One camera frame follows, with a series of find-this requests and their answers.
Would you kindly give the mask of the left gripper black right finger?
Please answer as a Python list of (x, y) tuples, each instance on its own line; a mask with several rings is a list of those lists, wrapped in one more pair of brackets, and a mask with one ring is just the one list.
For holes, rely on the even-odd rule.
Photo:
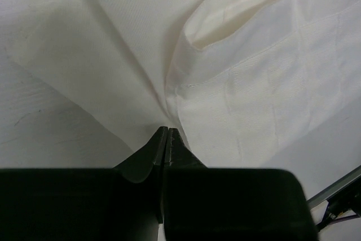
[(303, 189), (282, 169), (208, 168), (170, 129), (165, 150), (167, 240), (317, 240)]

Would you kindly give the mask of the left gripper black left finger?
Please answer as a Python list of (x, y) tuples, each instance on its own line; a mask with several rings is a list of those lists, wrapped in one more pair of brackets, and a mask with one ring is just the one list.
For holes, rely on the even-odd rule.
[(2, 169), (2, 240), (157, 240), (168, 129), (113, 168)]

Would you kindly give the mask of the white pleated skirt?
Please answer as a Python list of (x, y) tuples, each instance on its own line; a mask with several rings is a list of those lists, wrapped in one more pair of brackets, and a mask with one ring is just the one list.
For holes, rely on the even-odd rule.
[(360, 97), (360, 0), (59, 0), (10, 56), (132, 150), (260, 166)]

